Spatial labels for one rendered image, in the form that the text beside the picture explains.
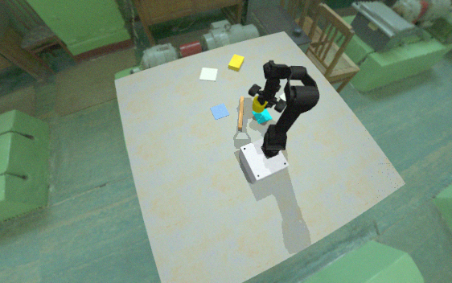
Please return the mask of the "yellow rectangular block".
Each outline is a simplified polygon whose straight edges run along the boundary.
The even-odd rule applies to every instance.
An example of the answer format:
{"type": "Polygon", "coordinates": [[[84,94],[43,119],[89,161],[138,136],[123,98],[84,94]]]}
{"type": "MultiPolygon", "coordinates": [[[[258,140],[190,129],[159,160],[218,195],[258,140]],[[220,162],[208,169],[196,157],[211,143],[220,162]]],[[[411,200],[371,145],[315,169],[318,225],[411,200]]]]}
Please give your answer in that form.
{"type": "Polygon", "coordinates": [[[228,68],[238,72],[240,70],[240,67],[241,67],[243,61],[244,61],[243,56],[239,56],[239,55],[235,54],[232,57],[232,60],[230,61],[228,68]]]}

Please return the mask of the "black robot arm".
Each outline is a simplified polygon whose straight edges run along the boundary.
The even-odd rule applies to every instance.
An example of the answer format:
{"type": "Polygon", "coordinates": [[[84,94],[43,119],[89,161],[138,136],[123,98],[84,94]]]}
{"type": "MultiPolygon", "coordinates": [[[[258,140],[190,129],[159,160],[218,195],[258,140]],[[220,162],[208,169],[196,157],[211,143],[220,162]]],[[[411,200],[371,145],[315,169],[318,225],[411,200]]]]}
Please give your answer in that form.
{"type": "Polygon", "coordinates": [[[286,150],[287,131],[298,117],[316,106],[319,91],[316,81],[308,75],[303,66],[275,64],[272,59],[264,66],[265,90],[278,92],[280,80],[287,78],[284,94],[287,106],[276,124],[270,125],[261,147],[267,159],[277,156],[280,150],[286,150]],[[304,85],[290,86],[290,80],[301,80],[304,85]]]}

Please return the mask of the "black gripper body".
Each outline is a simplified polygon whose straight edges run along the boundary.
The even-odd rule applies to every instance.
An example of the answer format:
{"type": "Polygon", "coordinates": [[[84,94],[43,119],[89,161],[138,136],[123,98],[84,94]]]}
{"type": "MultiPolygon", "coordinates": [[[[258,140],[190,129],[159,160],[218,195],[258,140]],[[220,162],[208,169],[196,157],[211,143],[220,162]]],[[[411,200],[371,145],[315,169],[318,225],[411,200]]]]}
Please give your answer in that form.
{"type": "Polygon", "coordinates": [[[278,113],[281,113],[287,106],[285,100],[280,99],[279,101],[277,101],[277,98],[275,97],[276,92],[267,92],[265,88],[263,89],[263,91],[259,91],[259,89],[261,89],[260,86],[253,84],[253,86],[249,89],[249,95],[255,97],[256,94],[258,94],[259,100],[265,100],[271,106],[275,105],[274,110],[278,113]]]}

